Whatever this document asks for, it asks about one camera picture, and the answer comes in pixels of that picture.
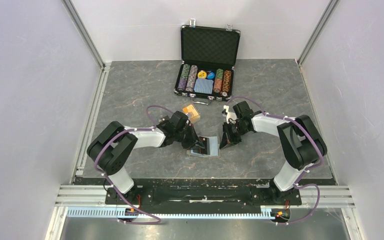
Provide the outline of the beige card holder wallet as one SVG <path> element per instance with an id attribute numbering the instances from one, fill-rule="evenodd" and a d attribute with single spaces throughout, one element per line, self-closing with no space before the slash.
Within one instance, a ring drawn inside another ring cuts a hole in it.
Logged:
<path id="1" fill-rule="evenodd" d="M 199 136 L 199 139 L 205 145 L 205 148 L 191 148 L 186 151 L 188 155 L 202 158 L 220 156 L 218 136 Z"/>

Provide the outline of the orange card box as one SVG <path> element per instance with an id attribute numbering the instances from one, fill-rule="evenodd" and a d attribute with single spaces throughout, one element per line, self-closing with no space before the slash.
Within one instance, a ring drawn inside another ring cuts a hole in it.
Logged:
<path id="1" fill-rule="evenodd" d="M 192 124 L 195 124 L 201 119 L 201 115 L 193 103 L 186 103 L 181 107 L 181 110 Z"/>

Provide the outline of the black card box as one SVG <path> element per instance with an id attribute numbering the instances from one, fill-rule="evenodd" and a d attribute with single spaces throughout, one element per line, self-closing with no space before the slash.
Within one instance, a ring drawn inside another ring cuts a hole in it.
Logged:
<path id="1" fill-rule="evenodd" d="M 169 115 L 160 115 L 158 118 L 158 122 L 162 123 L 163 121 L 168 121 L 170 119 Z"/>

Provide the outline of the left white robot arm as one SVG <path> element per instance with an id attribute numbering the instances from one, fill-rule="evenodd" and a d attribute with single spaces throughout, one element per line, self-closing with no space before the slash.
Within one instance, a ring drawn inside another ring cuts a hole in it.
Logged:
<path id="1" fill-rule="evenodd" d="M 185 150 L 206 150 L 188 116 L 176 111 L 156 126 L 128 127 L 112 121 L 88 146 L 94 167 L 118 190 L 125 204 L 137 198 L 134 181 L 125 168 L 131 152 L 140 148 L 163 148 L 180 143 Z"/>

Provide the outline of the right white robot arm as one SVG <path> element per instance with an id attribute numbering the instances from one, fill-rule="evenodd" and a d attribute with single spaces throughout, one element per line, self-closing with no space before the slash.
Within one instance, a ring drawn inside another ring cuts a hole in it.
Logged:
<path id="1" fill-rule="evenodd" d="M 285 163 L 270 181 L 269 199 L 282 204 L 289 198 L 289 190 L 296 188 L 304 173 L 324 160 L 327 146 L 314 122 L 308 115 L 287 117 L 254 111 L 246 101 L 233 106 L 225 105 L 219 144 L 224 149 L 242 142 L 247 133 L 264 133 L 280 140 Z"/>

